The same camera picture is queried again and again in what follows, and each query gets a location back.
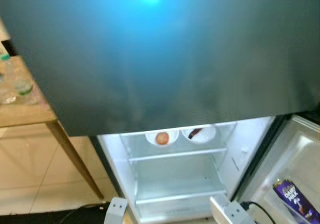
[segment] black cable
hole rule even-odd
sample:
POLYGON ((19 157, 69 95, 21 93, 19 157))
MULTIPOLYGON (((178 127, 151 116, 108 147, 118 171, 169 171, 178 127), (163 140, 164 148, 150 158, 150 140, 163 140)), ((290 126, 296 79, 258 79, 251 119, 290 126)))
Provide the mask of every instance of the black cable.
POLYGON ((77 209, 71 210, 67 215, 65 215, 57 224, 63 224, 64 221, 70 217, 72 214, 74 214, 76 211, 78 211, 79 209, 83 209, 83 208, 94 208, 94 207, 99 207, 99 206, 103 206, 103 204, 86 204, 86 205, 82 205, 80 207, 78 207, 77 209))
POLYGON ((243 201, 240 203, 240 205, 243 207, 243 209, 248 210, 249 206, 253 204, 256 205, 258 208, 260 208, 272 221, 273 224, 276 224, 275 220, 271 217, 271 215, 267 212, 266 209, 264 209, 260 204, 254 202, 254 201, 243 201))

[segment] tiled floor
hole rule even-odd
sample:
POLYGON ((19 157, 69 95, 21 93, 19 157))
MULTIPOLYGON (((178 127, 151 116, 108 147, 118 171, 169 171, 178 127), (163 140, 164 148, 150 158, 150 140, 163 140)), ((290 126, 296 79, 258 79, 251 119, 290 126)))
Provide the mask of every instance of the tiled floor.
MULTIPOLYGON (((72 137, 71 142, 105 201, 111 201, 117 193, 89 139, 72 137)), ((0 129, 0 177, 0 215, 100 202, 44 124, 0 129)))

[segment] purple wrapper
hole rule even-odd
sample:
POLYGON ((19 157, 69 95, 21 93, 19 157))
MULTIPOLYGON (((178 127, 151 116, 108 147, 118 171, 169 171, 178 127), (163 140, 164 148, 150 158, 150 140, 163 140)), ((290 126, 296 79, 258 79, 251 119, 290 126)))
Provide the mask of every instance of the purple wrapper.
POLYGON ((292 181, 278 180, 273 185, 273 190, 285 203, 301 215, 301 217, 298 216, 288 208, 294 219, 299 224, 305 223, 302 221, 302 218, 311 224, 320 224, 319 212, 317 212, 310 201, 308 201, 292 181))

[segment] table leg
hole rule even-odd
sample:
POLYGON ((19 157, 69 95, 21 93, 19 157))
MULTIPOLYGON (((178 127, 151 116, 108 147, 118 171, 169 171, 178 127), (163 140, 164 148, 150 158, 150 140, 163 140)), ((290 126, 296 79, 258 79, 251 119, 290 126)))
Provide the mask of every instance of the table leg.
POLYGON ((89 184, 89 186, 92 188, 92 190, 95 192, 95 194, 98 196, 99 199, 103 200, 104 196, 99 190, 97 184, 95 183, 94 179, 90 175, 86 165, 81 160, 81 157, 77 153, 76 149, 70 142, 67 134, 62 129, 58 121, 52 121, 47 122, 46 126, 49 128, 49 130, 54 135, 55 139, 58 141, 62 149, 65 151, 66 155, 69 157, 69 159, 72 161, 76 169, 81 173, 83 178, 86 180, 86 182, 89 184))

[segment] white bowl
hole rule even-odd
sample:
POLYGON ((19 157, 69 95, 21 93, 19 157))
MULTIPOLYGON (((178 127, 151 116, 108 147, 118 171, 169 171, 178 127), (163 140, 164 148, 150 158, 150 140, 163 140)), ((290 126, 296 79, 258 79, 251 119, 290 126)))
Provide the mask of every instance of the white bowl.
POLYGON ((202 130, 189 139, 188 136, 194 129, 195 128, 182 130, 183 136, 194 144, 205 144, 215 138, 217 133, 216 127, 214 125, 210 125, 202 128, 202 130))
POLYGON ((148 142, 150 142, 151 144, 160 147, 160 148, 165 148, 167 146, 170 146, 171 144, 173 144, 179 136, 179 131, 178 130, 172 130, 172 131, 156 131, 156 132, 150 132, 145 134, 145 138, 148 140, 148 142), (169 141, 167 144, 165 145, 160 145, 156 142, 156 136, 158 133, 168 133, 169 135, 169 141))

